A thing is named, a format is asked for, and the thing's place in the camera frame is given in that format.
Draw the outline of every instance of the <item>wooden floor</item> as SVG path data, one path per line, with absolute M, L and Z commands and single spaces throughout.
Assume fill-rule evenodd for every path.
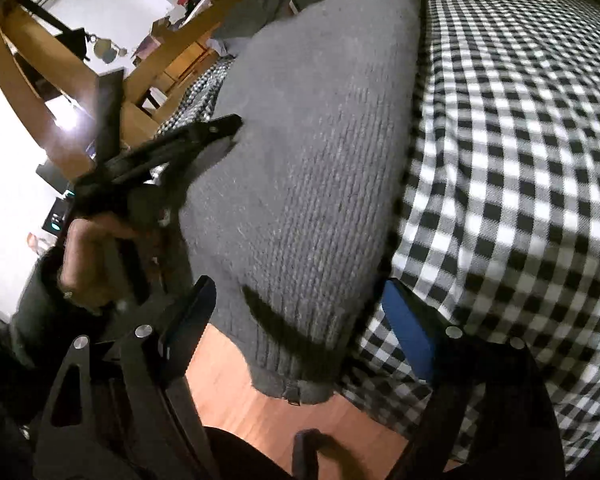
M 203 424 L 240 436 L 289 472 L 293 437 L 302 429 L 334 438 L 333 449 L 320 457 L 320 480 L 384 479 L 406 443 L 341 396 L 292 406 L 257 392 L 238 349 L 211 325 L 187 379 Z

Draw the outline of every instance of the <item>black and white checkered bedsheet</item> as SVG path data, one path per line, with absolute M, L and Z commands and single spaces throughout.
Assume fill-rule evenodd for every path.
M 600 8 L 426 0 L 424 23 L 393 273 L 467 332 L 530 346 L 570 470 L 600 436 Z M 407 437 L 418 423 L 429 389 L 380 305 L 340 388 Z

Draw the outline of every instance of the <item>wooden furniture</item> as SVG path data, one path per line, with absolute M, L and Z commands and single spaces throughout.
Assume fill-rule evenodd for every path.
M 289 473 L 294 435 L 308 428 L 333 438 L 320 451 L 320 480 L 384 479 L 406 444 L 340 395 L 294 406 L 261 394 L 251 386 L 240 351 L 212 325 L 196 348 L 187 382 L 203 424 L 239 436 Z
M 129 147 L 150 139 L 160 122 L 177 108 L 188 84 L 212 64 L 214 55 L 203 47 L 206 37 L 240 0 L 212 1 L 211 7 L 174 31 L 126 78 L 121 136 Z M 85 154 L 90 140 L 86 132 L 78 131 L 67 136 L 56 125 L 55 117 L 24 77 L 7 41 L 46 80 L 74 99 L 87 114 L 94 110 L 97 74 L 15 0 L 5 0 L 0 6 L 0 89 L 48 158 L 67 179 L 75 180 L 91 166 Z M 165 75 L 171 79 L 170 84 Z M 152 86 L 165 89 L 168 99 L 157 110 L 147 112 L 142 103 Z

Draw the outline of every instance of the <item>clothing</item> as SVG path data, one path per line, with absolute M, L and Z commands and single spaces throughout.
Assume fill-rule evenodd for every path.
M 426 2 L 393 273 L 465 330 L 530 346 L 571 470 L 600 436 L 600 8 Z M 430 391 L 381 306 L 361 325 L 341 391 L 409 438 Z
M 160 125 L 156 136 L 196 121 L 210 121 L 218 92 L 233 62 L 233 57 L 223 57 L 196 79 L 184 92 L 176 111 Z
M 373 298 L 410 124 L 420 0 L 324 0 L 258 32 L 215 116 L 243 127 L 187 191 L 180 228 L 212 323 L 270 396 L 331 395 Z
M 0 403 L 0 480 L 34 480 L 33 452 L 20 428 Z
M 0 402 L 19 424 L 44 406 L 71 341 L 81 334 L 97 336 L 109 319 L 64 300 L 56 287 L 62 256 L 53 248 L 38 260 L 16 314 L 0 326 Z

